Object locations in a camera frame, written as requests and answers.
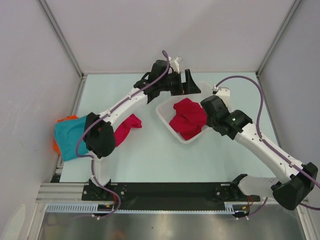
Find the red t shirt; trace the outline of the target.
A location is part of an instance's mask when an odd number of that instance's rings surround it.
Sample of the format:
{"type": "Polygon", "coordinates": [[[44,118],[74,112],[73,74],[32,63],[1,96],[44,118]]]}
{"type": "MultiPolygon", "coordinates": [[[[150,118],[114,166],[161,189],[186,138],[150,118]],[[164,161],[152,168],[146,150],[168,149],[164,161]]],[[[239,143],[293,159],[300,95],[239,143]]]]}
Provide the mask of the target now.
{"type": "Polygon", "coordinates": [[[199,103],[184,98],[173,105],[175,116],[169,122],[170,127],[188,141],[202,132],[207,123],[207,115],[199,103]]]}
{"type": "Polygon", "coordinates": [[[129,135],[131,129],[142,128],[142,121],[134,114],[126,118],[114,132],[115,147],[119,147],[129,135]]]}

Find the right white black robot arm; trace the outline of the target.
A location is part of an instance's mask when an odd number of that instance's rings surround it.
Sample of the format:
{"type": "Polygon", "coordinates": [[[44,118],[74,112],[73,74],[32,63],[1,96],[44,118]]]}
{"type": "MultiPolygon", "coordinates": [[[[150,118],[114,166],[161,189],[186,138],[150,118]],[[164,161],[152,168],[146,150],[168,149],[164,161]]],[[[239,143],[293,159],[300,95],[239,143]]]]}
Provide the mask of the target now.
{"type": "Polygon", "coordinates": [[[209,127],[247,148],[274,174],[274,177],[239,175],[233,180],[231,196],[237,201],[251,195],[272,198],[285,209],[295,210],[314,189],[318,168],[311,162],[305,164],[290,157],[268,142],[249,116],[241,110],[229,112],[220,97],[209,96],[200,104],[209,127]]]}

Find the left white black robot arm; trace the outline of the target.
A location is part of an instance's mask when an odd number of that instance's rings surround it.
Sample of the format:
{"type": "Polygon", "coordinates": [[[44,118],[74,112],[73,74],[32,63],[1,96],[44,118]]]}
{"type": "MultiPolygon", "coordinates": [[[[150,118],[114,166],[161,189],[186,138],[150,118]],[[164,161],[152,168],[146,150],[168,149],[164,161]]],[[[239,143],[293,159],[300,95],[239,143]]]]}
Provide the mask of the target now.
{"type": "Polygon", "coordinates": [[[116,147],[115,130],[134,111],[149,104],[161,92],[170,92],[172,96],[201,93],[189,69],[184,71],[184,76],[185,81],[182,81],[177,62],[171,66],[169,61],[157,60],[122,100],[99,114],[91,112],[87,115],[83,140],[93,154],[90,180],[95,185],[93,194],[98,199],[105,200],[111,193],[108,186],[111,178],[106,170],[105,158],[116,147]]]}

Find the white plastic perforated basket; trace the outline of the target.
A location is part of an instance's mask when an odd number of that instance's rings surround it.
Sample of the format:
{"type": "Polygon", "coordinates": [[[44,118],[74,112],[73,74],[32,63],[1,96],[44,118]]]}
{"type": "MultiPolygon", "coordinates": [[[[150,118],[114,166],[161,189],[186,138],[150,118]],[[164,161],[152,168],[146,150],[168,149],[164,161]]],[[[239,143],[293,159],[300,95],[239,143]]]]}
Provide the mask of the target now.
{"type": "Polygon", "coordinates": [[[200,104],[200,102],[203,99],[205,99],[206,97],[209,97],[211,95],[212,88],[206,82],[200,82],[198,84],[198,87],[200,88],[201,93],[171,96],[167,100],[160,103],[155,109],[155,112],[157,113],[159,119],[163,122],[164,126],[182,144],[189,144],[189,143],[195,141],[196,139],[198,139],[200,136],[202,136],[209,129],[209,127],[205,125],[202,127],[200,133],[198,133],[197,135],[195,135],[194,137],[192,137],[189,140],[185,140],[178,132],[176,132],[170,126],[170,121],[176,115],[176,110],[174,109],[174,104],[176,104],[186,98],[190,99],[193,102],[200,104]]]}

